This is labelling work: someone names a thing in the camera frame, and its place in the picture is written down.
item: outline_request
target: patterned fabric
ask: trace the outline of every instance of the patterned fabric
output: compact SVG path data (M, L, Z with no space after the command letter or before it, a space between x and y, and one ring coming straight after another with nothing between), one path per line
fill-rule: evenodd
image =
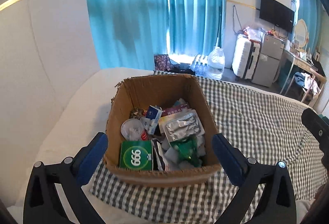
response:
M158 54L154 56L155 70L169 71L173 65L170 63L170 58L167 54Z
M295 199L312 199L327 175L319 144L301 123L305 107L231 83L197 79L219 131L232 146L259 163L286 162ZM243 222L251 219L263 189L264 185L258 187ZM90 192L111 206L149 221L214 223L237 190L223 170L203 184L152 188L126 184L101 164Z

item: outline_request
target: gingham fabric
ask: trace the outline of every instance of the gingham fabric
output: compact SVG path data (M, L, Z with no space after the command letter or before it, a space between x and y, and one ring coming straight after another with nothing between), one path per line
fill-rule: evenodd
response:
M312 199L327 175L319 144L301 123L305 107L231 83L197 78L219 132L231 145L262 164L284 161L295 199ZM223 170L203 184L153 188L126 184L101 164L90 192L113 207L149 221L214 223L237 189ZM243 223L252 217L263 189L260 185Z

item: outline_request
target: green box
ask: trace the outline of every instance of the green box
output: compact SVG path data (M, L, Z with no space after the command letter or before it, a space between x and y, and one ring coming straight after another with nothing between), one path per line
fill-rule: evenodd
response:
M153 170L152 142L124 141L121 145L120 168Z

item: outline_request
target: suitcase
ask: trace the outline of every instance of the suitcase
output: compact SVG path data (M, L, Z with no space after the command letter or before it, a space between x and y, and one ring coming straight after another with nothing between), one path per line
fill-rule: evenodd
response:
M260 51L260 44L252 42L244 35L238 35L236 40L232 69L234 74L243 79L251 79Z

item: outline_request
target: refrigerator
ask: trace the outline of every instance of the refrigerator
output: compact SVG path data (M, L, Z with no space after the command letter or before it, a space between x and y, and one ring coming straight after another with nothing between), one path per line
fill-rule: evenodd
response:
M251 80L252 83L271 87L284 47L284 41L266 33L263 34L261 51Z

